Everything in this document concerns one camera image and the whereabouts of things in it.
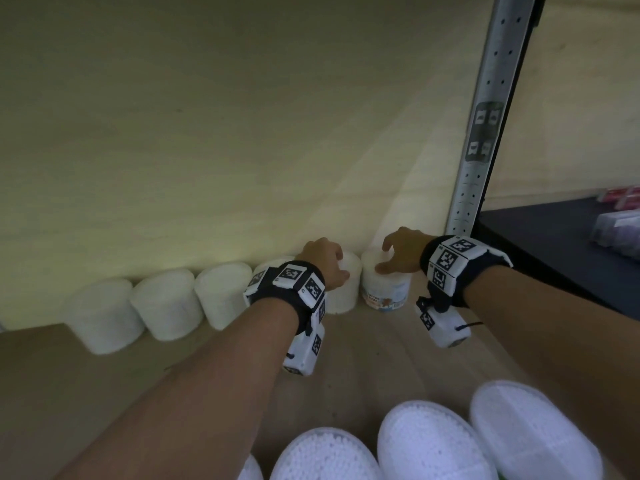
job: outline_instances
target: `forearm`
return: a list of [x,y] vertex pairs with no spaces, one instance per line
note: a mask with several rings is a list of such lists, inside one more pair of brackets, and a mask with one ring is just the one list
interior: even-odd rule
[[60,479],[236,480],[298,327],[262,299],[105,431]]
[[628,472],[640,470],[640,324],[503,266],[465,290],[469,307],[521,367]]

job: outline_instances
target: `dark shelf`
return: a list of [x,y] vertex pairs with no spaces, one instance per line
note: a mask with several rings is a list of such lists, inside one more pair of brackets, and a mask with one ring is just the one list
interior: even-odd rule
[[473,237],[523,273],[640,320],[640,262],[589,242],[598,215],[612,211],[594,198],[489,210]]

